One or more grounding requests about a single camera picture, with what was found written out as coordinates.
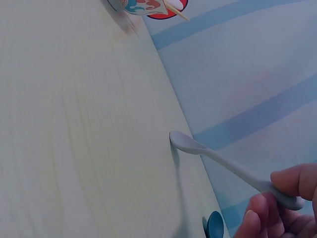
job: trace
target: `table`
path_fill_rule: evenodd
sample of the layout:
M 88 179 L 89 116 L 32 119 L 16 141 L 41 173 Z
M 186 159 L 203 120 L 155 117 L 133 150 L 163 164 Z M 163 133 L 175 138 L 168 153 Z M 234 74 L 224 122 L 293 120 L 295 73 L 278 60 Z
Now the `table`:
M 219 207 L 140 17 L 0 2 L 0 112 L 1 237 L 205 237 Z

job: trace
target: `tablecloth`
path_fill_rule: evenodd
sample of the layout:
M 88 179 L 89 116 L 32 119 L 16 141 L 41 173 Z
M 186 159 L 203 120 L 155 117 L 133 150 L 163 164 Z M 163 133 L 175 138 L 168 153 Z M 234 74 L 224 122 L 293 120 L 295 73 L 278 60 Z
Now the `tablecloth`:
M 317 0 L 189 0 L 183 13 L 144 19 L 193 137 L 265 178 L 315 162 Z M 202 159 L 233 236 L 257 191 Z

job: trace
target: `blue stripe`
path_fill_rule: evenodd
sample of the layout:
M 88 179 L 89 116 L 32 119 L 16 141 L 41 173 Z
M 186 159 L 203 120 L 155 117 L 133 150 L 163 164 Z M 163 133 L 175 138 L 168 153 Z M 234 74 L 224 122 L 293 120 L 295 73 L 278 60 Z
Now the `blue stripe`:
M 228 229 L 230 237 L 233 237 L 236 234 L 238 228 L 239 227 L 233 227 L 231 229 Z
M 189 22 L 182 22 L 152 35 L 152 40 L 160 50 L 175 42 L 181 41 L 212 26 L 224 23 L 239 16 L 270 7 L 301 2 L 306 0 L 241 0 L 223 7 L 210 10 L 193 17 Z
M 244 216 L 244 212 L 246 210 L 246 207 L 248 206 L 248 203 L 249 203 L 249 199 L 246 199 L 242 202 L 239 202 L 238 204 L 234 206 L 221 210 L 221 213 L 226 222 L 228 230 L 235 228 L 241 224 L 243 216 Z M 305 201 L 305 205 L 303 209 L 300 211 L 300 213 L 312 214 L 313 213 L 312 202 Z
M 193 137 L 213 150 L 228 146 L 284 118 L 317 98 L 317 74 Z

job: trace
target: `hand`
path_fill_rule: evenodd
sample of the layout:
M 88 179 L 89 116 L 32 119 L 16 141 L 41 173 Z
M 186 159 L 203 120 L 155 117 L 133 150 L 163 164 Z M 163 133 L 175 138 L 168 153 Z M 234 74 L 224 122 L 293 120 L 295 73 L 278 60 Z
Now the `hand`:
M 271 181 L 290 196 L 313 201 L 314 216 L 279 206 L 271 193 L 258 194 L 250 199 L 234 238 L 317 238 L 317 164 L 274 172 Z

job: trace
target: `spoon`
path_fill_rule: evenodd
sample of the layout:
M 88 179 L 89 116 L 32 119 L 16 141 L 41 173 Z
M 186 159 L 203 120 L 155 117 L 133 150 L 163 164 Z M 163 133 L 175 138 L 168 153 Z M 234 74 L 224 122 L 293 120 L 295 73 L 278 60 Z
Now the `spoon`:
M 223 238 L 224 225 L 219 212 L 214 211 L 209 216 L 208 222 L 203 218 L 203 226 L 207 238 Z
M 188 135 L 180 131 L 171 131 L 169 133 L 169 139 L 177 149 L 192 155 L 206 155 L 209 158 L 216 161 L 217 163 L 219 163 L 220 165 L 224 166 L 226 169 L 233 172 L 236 176 L 238 176 L 244 182 L 254 187 L 256 190 L 260 192 L 273 193 L 276 197 L 276 200 L 285 208 L 294 211 L 303 208 L 305 203 L 304 199 L 300 197 L 291 197 L 282 193 L 276 187 L 273 186 L 271 181 L 259 178 L 248 168 L 233 160 L 220 156 L 212 149 L 198 143 L 196 140 L 192 139 Z

